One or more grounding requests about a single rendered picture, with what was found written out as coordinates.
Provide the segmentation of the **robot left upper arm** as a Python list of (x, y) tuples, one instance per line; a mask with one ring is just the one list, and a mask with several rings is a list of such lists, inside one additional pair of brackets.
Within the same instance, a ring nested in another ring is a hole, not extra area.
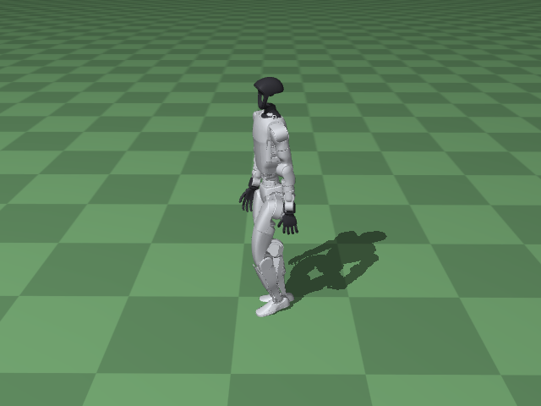
[(277, 156), (281, 160), (281, 164), (278, 164), (276, 168), (276, 173), (278, 176), (283, 177), (282, 171), (284, 167), (289, 166), (293, 170), (289, 133), (287, 128), (280, 123), (274, 123), (269, 128), (270, 138), (275, 144)]

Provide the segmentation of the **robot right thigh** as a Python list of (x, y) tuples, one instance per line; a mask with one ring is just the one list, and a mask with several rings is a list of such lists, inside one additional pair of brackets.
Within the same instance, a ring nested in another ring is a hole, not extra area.
[[(260, 197), (260, 189), (257, 189), (254, 192), (254, 199), (253, 199), (253, 219), (254, 224), (257, 219), (257, 216), (259, 215), (261, 207), (264, 205), (264, 202), (262, 201)], [(272, 219), (272, 218), (271, 218)], [(272, 239), (270, 242), (270, 245), (267, 249), (267, 252), (269, 252), (273, 257), (279, 256), (283, 252), (283, 243), (279, 239)]]

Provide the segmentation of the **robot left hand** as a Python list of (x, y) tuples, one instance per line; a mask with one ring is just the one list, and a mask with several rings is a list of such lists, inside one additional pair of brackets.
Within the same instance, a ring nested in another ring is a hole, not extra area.
[(289, 235), (290, 234), (289, 227), (291, 227), (291, 233), (294, 234), (293, 226), (295, 228), (295, 232), (298, 233), (297, 219), (293, 215), (295, 213), (295, 202), (293, 203), (293, 211), (287, 211), (287, 212), (285, 212), (285, 202), (284, 202), (284, 204), (283, 204), (283, 212), (285, 213), (285, 215), (283, 215), (283, 217), (280, 220), (280, 222), (278, 223), (277, 227), (280, 227), (282, 222), (283, 222), (283, 230), (282, 230), (283, 233), (285, 233), (286, 227), (287, 227), (287, 234)]

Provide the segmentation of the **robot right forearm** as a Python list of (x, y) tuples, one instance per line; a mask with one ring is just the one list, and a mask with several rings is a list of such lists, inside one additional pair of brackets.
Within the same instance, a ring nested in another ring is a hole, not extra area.
[(253, 178), (253, 182), (251, 186), (256, 186), (256, 187), (260, 186), (260, 180), (262, 179), (262, 176), (260, 174), (259, 169), (256, 167), (255, 157), (254, 157), (254, 166), (253, 166), (251, 178)]

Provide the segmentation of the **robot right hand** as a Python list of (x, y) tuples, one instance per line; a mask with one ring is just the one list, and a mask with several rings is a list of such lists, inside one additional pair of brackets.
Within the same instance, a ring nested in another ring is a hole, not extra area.
[[(256, 187), (256, 186), (251, 186), (252, 185), (252, 182), (253, 182), (253, 178), (251, 178), (249, 180), (249, 188), (246, 189), (246, 191), (241, 195), (240, 199), (239, 199), (239, 203), (242, 202), (242, 199), (243, 199), (243, 204), (242, 204), (242, 208), (244, 210), (244, 206), (245, 206), (245, 202), (246, 202), (246, 212), (249, 212), (248, 208), (250, 209), (250, 211), (252, 211), (252, 203), (253, 203), (253, 199), (254, 199), (254, 192), (259, 188)], [(250, 203), (249, 203), (250, 201)]]

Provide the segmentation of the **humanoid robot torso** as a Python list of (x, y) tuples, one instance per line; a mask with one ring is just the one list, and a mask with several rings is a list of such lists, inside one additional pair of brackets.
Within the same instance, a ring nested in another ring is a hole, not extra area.
[(256, 113), (253, 124), (255, 162), (262, 176), (260, 197), (265, 203), (266, 200), (271, 200), (273, 195), (279, 195), (284, 203), (282, 185), (276, 174), (276, 168), (278, 164), (281, 164), (281, 160), (278, 158), (275, 144), (271, 140), (269, 127), (274, 123), (280, 123), (285, 127), (287, 124), (283, 116), (274, 118), (276, 115), (272, 113), (267, 113), (267, 116), (272, 116), (272, 118), (262, 118), (263, 112), (265, 112), (264, 109)]

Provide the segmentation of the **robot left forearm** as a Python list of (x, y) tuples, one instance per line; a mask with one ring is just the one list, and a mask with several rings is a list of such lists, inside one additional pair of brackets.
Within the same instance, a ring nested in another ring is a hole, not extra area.
[(284, 193), (283, 200), (285, 201), (285, 211), (293, 211), (293, 203), (295, 199), (295, 175), (291, 167), (284, 167), (282, 171), (283, 179), (281, 180), (282, 192)]

